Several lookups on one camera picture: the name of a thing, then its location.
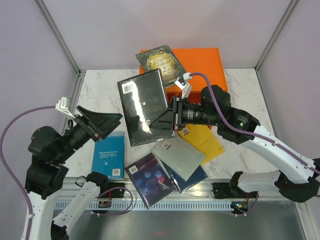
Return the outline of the black cover book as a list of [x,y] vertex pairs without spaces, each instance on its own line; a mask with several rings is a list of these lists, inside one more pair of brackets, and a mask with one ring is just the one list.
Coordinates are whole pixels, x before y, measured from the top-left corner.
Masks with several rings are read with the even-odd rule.
[[175,136],[170,129],[150,127],[168,108],[168,98],[159,68],[118,81],[117,87],[131,147]]

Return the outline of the teal ocean cover book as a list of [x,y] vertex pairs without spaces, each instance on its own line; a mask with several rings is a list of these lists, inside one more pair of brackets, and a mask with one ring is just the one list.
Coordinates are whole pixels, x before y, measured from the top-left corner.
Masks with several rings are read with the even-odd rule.
[[108,136],[94,145],[92,172],[108,177],[109,180],[124,178],[125,137]]

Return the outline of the yellow book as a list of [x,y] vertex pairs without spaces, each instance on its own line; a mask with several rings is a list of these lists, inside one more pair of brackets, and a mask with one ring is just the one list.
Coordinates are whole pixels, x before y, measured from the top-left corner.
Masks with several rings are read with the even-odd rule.
[[225,152],[221,143],[206,125],[187,124],[182,130],[178,131],[178,134],[205,156],[201,165],[210,162]]

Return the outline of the grey-green book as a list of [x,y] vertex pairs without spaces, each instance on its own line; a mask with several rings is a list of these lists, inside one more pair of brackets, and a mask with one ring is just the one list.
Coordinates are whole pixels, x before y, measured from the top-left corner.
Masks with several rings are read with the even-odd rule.
[[161,141],[152,153],[184,181],[187,181],[206,156],[181,137]]

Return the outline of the Alice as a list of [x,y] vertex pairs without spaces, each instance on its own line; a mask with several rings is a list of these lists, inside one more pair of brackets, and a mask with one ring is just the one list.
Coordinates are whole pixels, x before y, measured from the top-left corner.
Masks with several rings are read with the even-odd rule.
[[160,69],[166,88],[173,86],[177,78],[187,72],[167,44],[137,53],[135,57],[144,72]]

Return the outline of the dark blue book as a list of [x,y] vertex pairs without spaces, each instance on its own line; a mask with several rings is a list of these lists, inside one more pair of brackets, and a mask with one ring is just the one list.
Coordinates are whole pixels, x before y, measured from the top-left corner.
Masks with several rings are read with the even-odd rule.
[[183,193],[186,190],[190,189],[191,187],[195,186],[196,184],[200,183],[201,181],[205,180],[208,175],[200,165],[189,177],[188,180],[184,180],[180,177],[176,172],[174,172],[169,166],[167,166],[163,161],[161,162],[166,170],[168,176],[170,177],[171,181],[179,191],[179,193]]

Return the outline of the light blue book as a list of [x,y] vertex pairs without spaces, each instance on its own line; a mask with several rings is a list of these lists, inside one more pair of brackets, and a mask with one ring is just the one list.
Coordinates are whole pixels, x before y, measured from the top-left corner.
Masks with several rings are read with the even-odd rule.
[[124,137],[125,132],[124,131],[113,131],[109,134],[109,137]]

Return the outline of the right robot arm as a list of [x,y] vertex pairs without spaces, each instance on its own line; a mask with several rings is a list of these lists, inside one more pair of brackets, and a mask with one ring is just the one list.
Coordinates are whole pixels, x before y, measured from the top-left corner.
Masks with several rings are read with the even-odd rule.
[[247,148],[274,165],[277,170],[264,173],[237,171],[214,196],[254,198],[259,192],[278,192],[296,203],[319,195],[320,160],[302,156],[273,136],[250,113],[232,107],[230,94],[219,86],[205,87],[201,102],[172,97],[169,107],[149,125],[152,129],[181,131],[187,124],[213,126],[224,140]]

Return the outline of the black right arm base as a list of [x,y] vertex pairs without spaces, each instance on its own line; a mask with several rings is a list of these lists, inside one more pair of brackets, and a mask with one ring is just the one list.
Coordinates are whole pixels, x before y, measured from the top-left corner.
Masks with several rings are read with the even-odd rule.
[[228,182],[212,183],[211,197],[218,200],[233,199],[235,196],[231,193]]

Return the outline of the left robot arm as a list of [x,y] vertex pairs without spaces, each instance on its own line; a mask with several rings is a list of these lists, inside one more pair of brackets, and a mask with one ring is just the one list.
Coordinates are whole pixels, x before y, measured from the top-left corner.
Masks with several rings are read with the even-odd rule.
[[60,135],[54,128],[43,126],[31,137],[28,151],[31,165],[26,172],[25,190],[29,197],[23,240],[67,240],[80,216],[97,197],[110,190],[108,177],[91,172],[85,177],[80,192],[60,215],[53,217],[55,204],[69,171],[66,161],[89,140],[104,140],[120,125],[120,113],[93,112],[77,106],[79,114]]

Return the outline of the orange wooden shelf box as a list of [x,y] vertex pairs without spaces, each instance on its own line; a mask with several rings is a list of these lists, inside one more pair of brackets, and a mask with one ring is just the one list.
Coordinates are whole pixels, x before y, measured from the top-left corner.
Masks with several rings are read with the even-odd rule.
[[223,93],[228,91],[226,77],[217,48],[175,48],[171,49],[192,79],[188,98],[182,99],[182,90],[176,85],[166,88],[171,102],[177,96],[183,100],[182,121],[187,124],[217,126],[220,116],[209,93],[212,87],[216,99],[221,102]]

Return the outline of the dark galaxy cover book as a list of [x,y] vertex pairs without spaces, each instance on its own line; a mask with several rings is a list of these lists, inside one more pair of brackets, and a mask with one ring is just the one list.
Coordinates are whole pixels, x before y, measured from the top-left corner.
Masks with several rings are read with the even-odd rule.
[[177,191],[152,153],[128,165],[125,171],[148,210]]

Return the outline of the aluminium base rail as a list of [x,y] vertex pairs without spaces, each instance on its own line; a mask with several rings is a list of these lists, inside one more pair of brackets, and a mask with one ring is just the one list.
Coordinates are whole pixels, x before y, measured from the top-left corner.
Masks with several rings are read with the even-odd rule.
[[209,178],[179,191],[160,171],[137,172],[99,188],[87,177],[67,178],[58,194],[80,208],[80,218],[67,228],[71,240],[296,240],[305,231],[296,220],[296,203],[280,193],[279,174],[250,178],[249,189],[231,179]]

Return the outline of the left aluminium frame post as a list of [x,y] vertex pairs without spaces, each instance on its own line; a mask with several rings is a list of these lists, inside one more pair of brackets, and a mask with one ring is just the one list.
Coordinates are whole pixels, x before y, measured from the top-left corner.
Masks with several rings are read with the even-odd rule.
[[76,63],[75,58],[73,57],[66,41],[63,38],[55,20],[53,19],[48,7],[46,6],[43,0],[34,0],[35,5],[38,7],[39,11],[41,12],[44,20],[48,24],[53,36],[57,40],[57,43],[61,47],[64,55],[66,56],[69,64],[71,65],[72,69],[74,70],[75,74],[79,76],[81,74],[81,69],[79,68],[78,64]]

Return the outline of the aluminium frame post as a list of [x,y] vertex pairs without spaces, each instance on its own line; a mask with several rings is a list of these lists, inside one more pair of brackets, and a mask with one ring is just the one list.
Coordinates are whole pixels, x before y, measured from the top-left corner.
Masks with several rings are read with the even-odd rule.
[[263,66],[264,62],[266,61],[267,56],[269,55],[271,49],[273,48],[274,44],[276,43],[277,39],[279,38],[280,34],[284,30],[287,22],[289,21],[291,15],[293,14],[294,10],[296,9],[297,5],[300,3],[300,0],[290,0],[288,6],[284,10],[279,22],[277,23],[274,31],[272,32],[266,46],[264,47],[254,69],[258,72],[261,67]]
[[48,24],[53,36],[57,40],[57,43],[61,47],[64,55],[66,56],[69,64],[71,65],[72,69],[74,70],[75,74],[79,76],[81,74],[81,69],[79,68],[78,64],[76,63],[75,58],[73,57],[66,41],[63,38],[55,20],[53,19],[48,7],[46,6],[43,0],[34,0],[35,5],[38,7],[39,11],[41,12],[44,20]]

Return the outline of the right aluminium frame post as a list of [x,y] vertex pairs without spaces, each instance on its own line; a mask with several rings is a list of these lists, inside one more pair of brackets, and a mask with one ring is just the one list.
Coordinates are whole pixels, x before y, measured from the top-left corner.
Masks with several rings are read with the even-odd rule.
[[287,22],[289,21],[291,15],[293,14],[294,10],[296,9],[297,5],[300,3],[300,0],[290,0],[288,6],[284,10],[279,22],[277,23],[274,31],[272,32],[266,46],[264,47],[254,69],[258,72],[261,67],[263,66],[264,62],[266,61],[267,56],[269,55],[271,49],[273,48],[274,44],[276,43],[277,39],[279,38],[280,34],[284,30]]

